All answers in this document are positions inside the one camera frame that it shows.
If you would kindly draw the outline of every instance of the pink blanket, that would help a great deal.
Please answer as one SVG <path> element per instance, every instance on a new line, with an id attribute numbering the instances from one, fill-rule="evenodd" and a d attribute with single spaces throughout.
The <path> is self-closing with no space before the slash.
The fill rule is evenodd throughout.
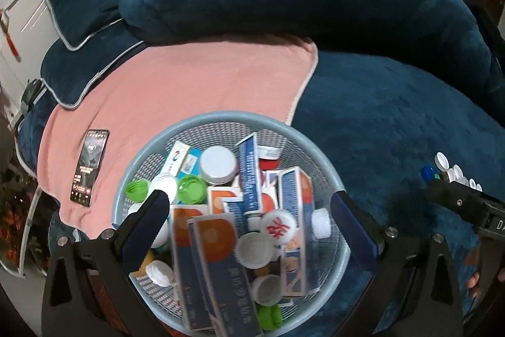
<path id="1" fill-rule="evenodd" d="M 218 110 L 256 112 L 289 124 L 316 64 L 316 46 L 291 36 L 225 36 L 147 48 L 111 73 L 77 110 L 54 109 L 40 145 L 39 184 L 61 202 L 62 222 L 96 238 L 110 227 L 128 164 L 153 136 Z M 88 129 L 107 129 L 110 136 L 86 208 L 69 196 Z"/>

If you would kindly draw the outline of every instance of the red chinese character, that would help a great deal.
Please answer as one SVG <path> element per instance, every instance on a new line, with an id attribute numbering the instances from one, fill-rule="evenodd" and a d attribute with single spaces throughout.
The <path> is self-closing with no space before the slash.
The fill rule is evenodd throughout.
<path id="1" fill-rule="evenodd" d="M 282 220 L 280 217 L 276 217 L 274 219 L 274 225 L 273 226 L 267 226 L 267 230 L 269 234 L 274 235 L 274 239 L 279 239 L 282 236 L 284 236 L 291 226 L 288 226 L 287 224 L 282 224 Z"/>

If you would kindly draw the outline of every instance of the qr code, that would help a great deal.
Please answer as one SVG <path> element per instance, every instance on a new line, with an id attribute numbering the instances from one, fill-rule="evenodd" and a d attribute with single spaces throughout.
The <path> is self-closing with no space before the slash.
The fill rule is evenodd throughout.
<path id="1" fill-rule="evenodd" d="M 181 171 L 187 175 L 190 174 L 197 160 L 198 158 L 196 156 L 188 154 L 186 160 L 184 161 L 184 164 L 182 165 Z"/>

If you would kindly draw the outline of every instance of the smartphone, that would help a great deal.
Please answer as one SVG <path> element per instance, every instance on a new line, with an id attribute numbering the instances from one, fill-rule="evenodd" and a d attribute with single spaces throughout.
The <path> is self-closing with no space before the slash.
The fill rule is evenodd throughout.
<path id="1" fill-rule="evenodd" d="M 86 133 L 70 192 L 70 200 L 79 205 L 90 207 L 92 204 L 93 187 L 98 177 L 108 137 L 108 130 L 88 130 Z"/>

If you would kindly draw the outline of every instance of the basket rim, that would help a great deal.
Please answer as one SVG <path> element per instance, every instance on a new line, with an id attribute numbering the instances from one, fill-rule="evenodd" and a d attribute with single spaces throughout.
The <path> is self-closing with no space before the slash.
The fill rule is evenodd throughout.
<path id="1" fill-rule="evenodd" d="M 178 135 L 188 129 L 194 127 L 202 126 L 208 123 L 222 123 L 222 122 L 233 122 L 233 123 L 243 123 L 244 125 L 250 126 L 250 123 L 261 124 L 257 130 L 269 129 L 280 135 L 286 137 L 292 143 L 296 144 L 306 155 L 316 164 L 316 166 L 321 170 L 321 173 L 325 176 L 328 185 L 333 192 L 339 190 L 345 190 L 345 187 L 340 179 L 339 174 L 335 170 L 333 164 L 324 155 L 320 148 L 307 136 L 300 133 L 291 126 L 286 125 L 280 121 L 277 121 L 271 117 L 264 115 L 259 115 L 257 113 L 245 112 L 245 111 L 213 111 L 204 113 L 201 115 L 196 115 L 188 119 L 182 120 L 178 123 L 173 124 L 162 132 L 158 133 L 153 139 L 151 139 L 136 155 L 136 157 L 130 162 L 128 167 L 125 169 L 122 179 L 118 185 L 114 197 L 114 205 L 112 210 L 112 223 L 115 225 L 120 225 L 122 219 L 119 218 L 120 214 L 120 200 L 123 197 L 124 188 L 131 181 L 133 176 L 137 173 L 138 169 L 142 166 L 144 161 L 153 154 L 153 146 L 158 146 L 160 144 L 164 145 L 165 142 L 170 140 L 173 136 Z M 277 337 L 284 333 L 287 333 L 305 321 L 309 320 L 320 308 L 328 301 L 328 299 L 333 295 L 340 281 L 342 280 L 345 269 L 347 268 L 350 248 L 343 238 L 342 235 L 339 236 L 339 246 L 337 251 L 337 256 L 335 257 L 337 268 L 333 268 L 328 275 L 324 285 L 321 290 L 311 299 L 311 305 L 300 313 L 299 315 L 293 315 L 288 318 L 282 327 L 278 330 L 267 331 L 264 333 L 265 337 Z M 196 331 L 191 332 L 187 330 L 181 318 L 176 318 L 164 310 L 156 301 L 154 301 L 151 296 L 142 289 L 142 287 L 136 281 L 136 278 L 130 276 L 133 285 L 136 290 L 142 296 L 143 300 L 153 311 L 157 318 L 166 323 L 168 326 L 180 331 L 181 333 L 189 334 L 193 337 L 209 337 L 214 335 L 212 332 L 202 332 Z"/>

